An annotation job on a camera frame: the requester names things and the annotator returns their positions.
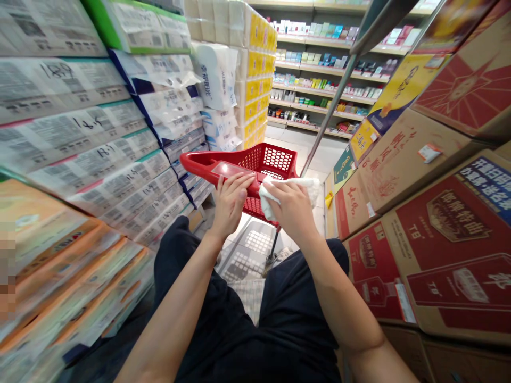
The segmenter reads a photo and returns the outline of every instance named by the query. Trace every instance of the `cardboard box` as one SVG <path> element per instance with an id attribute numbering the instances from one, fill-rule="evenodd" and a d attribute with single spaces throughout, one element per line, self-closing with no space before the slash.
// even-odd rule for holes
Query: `cardboard box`
<path id="1" fill-rule="evenodd" d="M 335 195 L 335 214 L 340 240 L 345 240 L 378 218 L 358 172 Z"/>
<path id="2" fill-rule="evenodd" d="M 460 7 L 447 0 L 424 33 L 414 54 L 454 53 L 497 0 L 479 0 Z"/>
<path id="3" fill-rule="evenodd" d="M 4 248 L 12 252 L 6 275 L 17 276 L 17 283 L 100 224 L 15 179 L 0 184 L 0 201 L 9 240 Z"/>
<path id="4" fill-rule="evenodd" d="M 511 162 L 481 151 L 383 221 L 421 329 L 511 345 Z"/>
<path id="5" fill-rule="evenodd" d="M 425 341 L 436 383 L 508 383 L 511 357 L 480 349 Z"/>
<path id="6" fill-rule="evenodd" d="M 346 181 L 349 180 L 356 169 L 357 166 L 355 165 L 355 161 L 351 153 L 351 148 L 348 145 L 346 146 L 346 149 L 343 150 L 341 156 L 332 169 L 334 194 L 337 194 L 337 192 L 342 188 Z"/>
<path id="7" fill-rule="evenodd" d="M 412 108 L 472 137 L 510 140 L 510 19 L 500 1 Z"/>
<path id="8" fill-rule="evenodd" d="M 406 109 L 362 161 L 358 172 L 374 211 L 383 214 L 486 147 Z"/>
<path id="9" fill-rule="evenodd" d="M 448 59 L 435 55 L 408 55 L 401 61 L 367 116 L 380 135 L 389 130 Z"/>
<path id="10" fill-rule="evenodd" d="M 435 383 L 421 334 L 402 327 L 382 326 L 382 330 L 392 347 L 414 373 L 418 381 L 421 383 Z"/>
<path id="11" fill-rule="evenodd" d="M 401 277 L 381 220 L 343 242 L 350 258 L 349 278 L 378 321 L 416 323 L 411 307 L 402 305 Z"/>

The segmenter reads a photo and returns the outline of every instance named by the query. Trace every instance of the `metal pole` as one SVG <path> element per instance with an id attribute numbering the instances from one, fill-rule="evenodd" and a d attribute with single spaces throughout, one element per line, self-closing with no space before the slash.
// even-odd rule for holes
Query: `metal pole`
<path id="1" fill-rule="evenodd" d="M 339 83 L 339 87 L 337 89 L 337 93 L 335 93 L 334 98 L 332 99 L 332 103 L 330 104 L 330 107 L 328 108 L 328 112 L 326 112 L 326 116 L 323 119 L 323 122 L 321 123 L 321 127 L 319 128 L 319 133 L 316 137 L 316 141 L 314 142 L 314 145 L 312 146 L 312 149 L 307 156 L 307 160 L 305 161 L 305 165 L 303 166 L 302 172 L 300 173 L 300 177 L 305 177 L 305 173 L 307 172 L 307 169 L 309 169 L 310 162 L 312 161 L 312 158 L 314 157 L 314 154 L 316 153 L 316 150 L 318 149 L 319 142 L 323 138 L 323 135 L 325 134 L 326 127 L 328 126 L 328 123 L 330 122 L 330 119 L 332 118 L 332 115 L 334 114 L 334 111 L 337 109 L 337 104 L 341 100 L 342 93 L 344 92 L 344 88 L 346 87 L 346 84 L 350 80 L 351 73 L 353 72 L 353 69 L 355 68 L 355 64 L 358 61 L 358 54 L 354 54 L 350 56 L 350 59 L 348 61 L 348 65 L 346 65 L 346 71 L 342 75 L 341 82 Z"/>

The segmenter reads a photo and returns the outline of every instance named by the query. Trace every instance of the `dark pants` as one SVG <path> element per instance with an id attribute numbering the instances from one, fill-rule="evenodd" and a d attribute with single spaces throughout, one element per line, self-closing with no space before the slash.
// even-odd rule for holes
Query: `dark pants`
<path id="1" fill-rule="evenodd" d="M 187 217 L 179 217 L 164 235 L 154 265 L 156 292 L 153 311 L 199 243 L 200 240 L 188 228 Z M 341 241 L 328 239 L 327 243 L 348 274 L 348 255 Z M 233 350 L 241 347 L 243 354 L 251 353 L 252 348 L 243 347 L 247 343 L 252 345 L 254 353 L 260 351 L 272 361 L 277 355 L 284 355 L 284 359 L 294 364 L 297 361 L 292 361 L 290 355 L 306 357 L 310 368 L 321 369 L 328 380 L 340 381 L 334 354 L 338 345 L 321 311 L 312 275 L 301 251 L 293 253 L 268 273 L 257 328 L 245 314 L 238 295 L 213 270 L 178 380 L 193 380 L 193 377 L 218 373 L 219 365 L 225 360 L 229 360 L 226 368 L 230 369 L 230 365 L 239 364 L 240 358 L 243 358 L 230 355 Z M 276 362 L 286 363 L 282 359 Z"/>

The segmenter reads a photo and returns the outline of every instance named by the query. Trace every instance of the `white cloth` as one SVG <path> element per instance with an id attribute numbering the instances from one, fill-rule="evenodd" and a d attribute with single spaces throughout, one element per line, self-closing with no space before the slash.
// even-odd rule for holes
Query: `white cloth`
<path id="1" fill-rule="evenodd" d="M 319 188 L 321 186 L 321 182 L 317 178 L 290 178 L 284 181 L 274 179 L 270 176 L 266 176 L 264 179 L 264 182 L 270 182 L 271 184 L 273 182 L 293 182 L 297 185 L 304 186 L 305 189 L 307 189 L 307 193 L 309 194 L 309 198 L 312 204 L 312 208 L 314 208 L 314 202 L 318 198 L 319 195 Z M 265 214 L 265 217 L 268 221 L 276 221 L 277 218 L 275 218 L 275 215 L 273 214 L 273 210 L 271 209 L 270 204 L 266 200 L 267 198 L 272 199 L 279 205 L 281 202 L 278 200 L 278 198 L 275 198 L 273 195 L 271 195 L 268 190 L 264 187 L 264 184 L 261 184 L 261 187 L 259 188 L 259 196 L 261 197 L 261 210 Z"/>

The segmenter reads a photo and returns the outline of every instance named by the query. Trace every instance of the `toilet paper package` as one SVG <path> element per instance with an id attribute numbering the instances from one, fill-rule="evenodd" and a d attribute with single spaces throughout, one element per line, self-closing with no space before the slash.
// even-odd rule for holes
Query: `toilet paper package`
<path id="1" fill-rule="evenodd" d="M 172 169 L 167 169 L 155 179 L 142 186 L 136 193 L 108 210 L 100 219 L 110 227 L 121 229 L 174 184 L 177 184 L 176 174 Z"/>
<path id="2" fill-rule="evenodd" d="M 163 229 L 176 219 L 188 203 L 189 200 L 186 194 L 181 193 L 179 197 L 165 207 L 158 217 L 153 219 L 142 231 L 138 232 L 134 241 L 143 246 L 148 246 Z"/>
<path id="3" fill-rule="evenodd" d="M 53 194 L 70 197 L 158 147 L 155 136 L 146 128 L 28 173 L 26 177 Z"/>
<path id="4" fill-rule="evenodd" d="M 186 23 L 190 31 L 192 40 L 203 41 L 202 38 L 202 27 L 199 14 L 199 1 L 198 0 L 186 0 L 184 2 Z"/>
<path id="5" fill-rule="evenodd" d="M 191 131 L 202 127 L 202 112 L 194 113 L 190 116 L 186 115 L 171 123 L 160 124 L 153 127 L 154 132 L 162 147 L 172 143 L 174 140 L 180 139 Z"/>
<path id="6" fill-rule="evenodd" d="M 226 110 L 236 105 L 234 82 L 237 51 L 221 44 L 192 44 L 195 72 L 204 80 L 198 84 L 204 106 Z"/>
<path id="7" fill-rule="evenodd" d="M 108 48 L 133 54 L 189 54 L 183 16 L 133 0 L 83 0 Z"/>
<path id="8" fill-rule="evenodd" d="M 156 150 L 80 190 L 66 201 L 95 217 L 101 217 L 169 168 L 165 153 Z"/>
<path id="9" fill-rule="evenodd" d="M 79 0 L 0 4 L 0 55 L 107 57 Z"/>
<path id="10" fill-rule="evenodd" d="M 9 123 L 129 98 L 109 59 L 0 59 L 0 121 Z"/>
<path id="11" fill-rule="evenodd" d="M 153 200 L 145 209 L 141 210 L 136 216 L 131 218 L 123 227 L 119 229 L 128 238 L 135 238 L 167 207 L 171 206 L 180 195 L 183 194 L 181 185 L 176 182 L 170 188 L 163 191 L 155 200 Z"/>
<path id="12" fill-rule="evenodd" d="M 146 127 L 132 100 L 10 123 L 0 126 L 0 162 L 23 175 Z"/>
<path id="13" fill-rule="evenodd" d="M 131 94 L 183 90 L 202 81 L 189 55 L 132 55 L 118 49 L 109 53 Z"/>
<path id="14" fill-rule="evenodd" d="M 194 210 L 193 205 L 191 203 L 188 203 L 186 205 L 186 207 L 183 210 L 181 210 L 180 213 L 174 219 L 172 219 L 172 221 L 169 222 L 169 224 L 154 237 L 154 239 L 149 244 L 149 249 L 157 252 L 158 249 L 160 248 L 161 239 L 167 232 L 170 225 L 173 224 L 173 222 L 177 219 L 177 217 L 179 217 L 181 215 L 188 216 L 188 215 L 190 215 L 191 212 L 193 212 L 193 210 Z"/>

